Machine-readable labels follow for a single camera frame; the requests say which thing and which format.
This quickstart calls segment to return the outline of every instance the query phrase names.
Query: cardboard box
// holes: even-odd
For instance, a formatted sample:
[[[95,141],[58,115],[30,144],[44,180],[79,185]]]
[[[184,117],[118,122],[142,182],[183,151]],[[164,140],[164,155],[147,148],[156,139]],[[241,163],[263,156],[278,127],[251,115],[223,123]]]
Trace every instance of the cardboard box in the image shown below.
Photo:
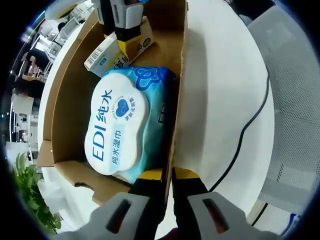
[[[115,32],[113,32],[110,36],[104,39],[103,42],[101,42],[85,60],[85,68],[102,78],[106,71],[111,68],[121,68],[130,65],[149,46],[151,46],[151,44],[154,43],[152,29],[146,16],[143,16],[142,18],[140,30],[141,38],[133,59],[127,58],[122,53],[119,48],[117,36]]]
[[[172,81],[173,97],[168,104],[167,115],[171,121],[164,136],[167,151],[161,167],[165,169],[162,179],[166,184],[167,195],[175,149],[180,89],[184,76],[186,10],[185,0],[152,0],[146,3],[144,15],[149,19],[155,43],[133,62],[135,66],[167,67],[180,76]],[[129,186],[97,173],[86,163],[84,141],[91,115],[90,99],[100,78],[87,71],[84,62],[104,40],[97,18],[90,18],[93,21],[88,19],[89,22],[85,23],[79,42],[71,47],[52,84],[37,165],[54,166],[74,186],[92,189],[93,200],[101,205],[115,194],[127,192]]]

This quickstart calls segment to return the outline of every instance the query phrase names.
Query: gray mesh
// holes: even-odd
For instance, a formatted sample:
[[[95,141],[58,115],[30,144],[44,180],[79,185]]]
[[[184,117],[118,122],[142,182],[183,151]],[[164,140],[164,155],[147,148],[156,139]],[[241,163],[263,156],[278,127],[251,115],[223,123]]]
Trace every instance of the gray mesh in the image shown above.
[[[301,214],[320,175],[320,67],[306,34],[273,6],[248,26],[270,75],[274,143],[259,199]]]

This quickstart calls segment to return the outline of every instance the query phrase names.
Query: wet wipes package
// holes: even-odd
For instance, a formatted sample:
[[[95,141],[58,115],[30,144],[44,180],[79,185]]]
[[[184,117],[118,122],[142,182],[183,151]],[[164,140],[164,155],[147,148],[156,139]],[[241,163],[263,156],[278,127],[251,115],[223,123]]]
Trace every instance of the wet wipes package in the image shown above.
[[[165,67],[110,69],[95,87],[84,149],[94,170],[130,184],[160,151],[165,116]]]

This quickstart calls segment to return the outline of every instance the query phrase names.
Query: white box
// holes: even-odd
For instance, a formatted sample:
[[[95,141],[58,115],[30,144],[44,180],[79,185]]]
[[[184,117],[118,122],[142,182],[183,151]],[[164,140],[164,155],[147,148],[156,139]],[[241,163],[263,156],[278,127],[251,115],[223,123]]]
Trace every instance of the white box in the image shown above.
[[[121,52],[117,36],[115,32],[113,32],[110,36],[104,39],[103,42],[101,42],[93,53],[91,53],[91,55],[85,60],[85,68],[102,78],[106,71],[111,68],[121,68],[131,64],[136,57],[142,54],[151,44],[154,43],[152,29],[146,16],[142,18],[140,30],[141,39],[135,58],[129,60]]]

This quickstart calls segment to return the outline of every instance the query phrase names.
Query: green plant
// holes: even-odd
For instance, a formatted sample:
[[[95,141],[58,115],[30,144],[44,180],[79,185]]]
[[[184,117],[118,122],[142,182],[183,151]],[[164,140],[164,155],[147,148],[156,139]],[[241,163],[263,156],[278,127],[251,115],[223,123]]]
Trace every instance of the green plant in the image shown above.
[[[13,177],[21,198],[26,207],[34,214],[44,231],[48,234],[56,234],[56,229],[61,228],[60,216],[52,214],[42,198],[38,181],[41,174],[36,172],[36,165],[25,166],[25,155],[18,154],[13,167]]]

